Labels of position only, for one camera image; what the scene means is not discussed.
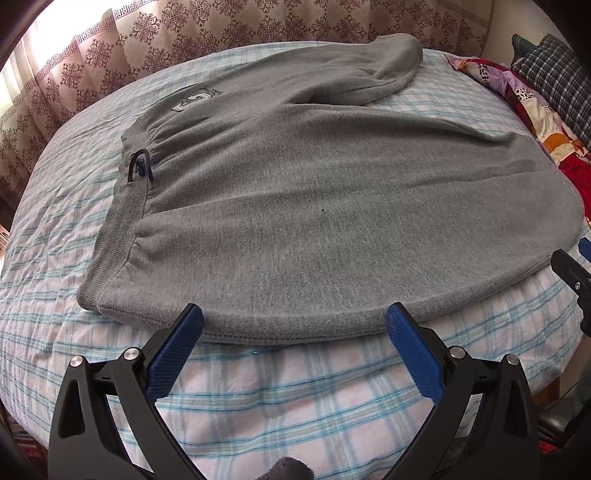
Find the blue gripper pad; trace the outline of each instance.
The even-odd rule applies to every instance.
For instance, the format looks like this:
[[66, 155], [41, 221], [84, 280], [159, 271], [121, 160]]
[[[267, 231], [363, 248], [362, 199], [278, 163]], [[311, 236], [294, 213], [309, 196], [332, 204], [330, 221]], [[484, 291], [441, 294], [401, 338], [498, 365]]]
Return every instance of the blue gripper pad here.
[[386, 330], [421, 395], [437, 405], [444, 390], [441, 365], [395, 304], [386, 312]]
[[585, 237], [579, 240], [579, 253], [591, 262], [591, 242]]
[[147, 370], [146, 398], [155, 402], [168, 396], [203, 331], [203, 312], [192, 307], [154, 356]]

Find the colorful quilt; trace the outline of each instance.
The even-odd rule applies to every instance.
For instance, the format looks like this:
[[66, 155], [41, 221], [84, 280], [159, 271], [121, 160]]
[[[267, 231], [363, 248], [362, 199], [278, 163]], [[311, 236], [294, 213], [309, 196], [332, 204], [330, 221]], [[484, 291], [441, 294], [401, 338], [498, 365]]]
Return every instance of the colorful quilt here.
[[548, 102], [520, 75], [493, 61], [447, 56], [456, 70], [500, 93], [583, 198], [591, 218], [591, 154]]

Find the drawstring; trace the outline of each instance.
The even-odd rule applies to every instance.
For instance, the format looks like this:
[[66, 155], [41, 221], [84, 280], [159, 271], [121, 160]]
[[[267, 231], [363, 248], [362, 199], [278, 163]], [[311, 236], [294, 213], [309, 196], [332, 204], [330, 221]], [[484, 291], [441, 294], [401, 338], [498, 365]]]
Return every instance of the drawstring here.
[[[141, 154], [144, 155], [144, 158], [138, 158]], [[129, 161], [129, 170], [127, 172], [127, 183], [134, 180], [134, 166], [135, 171], [139, 173], [140, 177], [145, 177], [147, 171], [150, 181], [154, 181], [152, 165], [150, 164], [150, 153], [145, 148], [142, 148], [131, 155], [131, 160]]]

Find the gray sweatpants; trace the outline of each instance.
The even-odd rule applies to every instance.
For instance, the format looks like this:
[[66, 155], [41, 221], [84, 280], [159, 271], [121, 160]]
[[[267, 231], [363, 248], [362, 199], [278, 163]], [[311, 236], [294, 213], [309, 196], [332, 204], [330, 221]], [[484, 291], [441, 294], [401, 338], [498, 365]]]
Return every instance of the gray sweatpants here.
[[[583, 221], [531, 138], [361, 105], [422, 61], [410, 35], [280, 53], [169, 95], [124, 133], [121, 176], [77, 298], [204, 339], [298, 343], [383, 331], [530, 275]], [[154, 179], [130, 156], [145, 148]]]

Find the metal screw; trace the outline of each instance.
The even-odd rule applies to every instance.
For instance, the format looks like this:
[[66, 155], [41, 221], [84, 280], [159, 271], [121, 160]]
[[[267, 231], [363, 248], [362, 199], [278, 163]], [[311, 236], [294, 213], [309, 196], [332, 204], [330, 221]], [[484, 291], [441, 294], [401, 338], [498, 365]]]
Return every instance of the metal screw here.
[[76, 355], [72, 357], [72, 360], [70, 360], [70, 365], [73, 367], [79, 367], [82, 365], [83, 361], [84, 359], [80, 355]]
[[466, 356], [466, 351], [461, 346], [453, 346], [449, 349], [449, 354], [460, 360]]
[[510, 353], [509, 355], [507, 355], [507, 361], [511, 365], [519, 365], [519, 357], [517, 355], [513, 355], [512, 353]]
[[125, 358], [126, 360], [135, 360], [138, 357], [139, 357], [139, 350], [136, 347], [128, 348], [123, 353], [123, 358]]

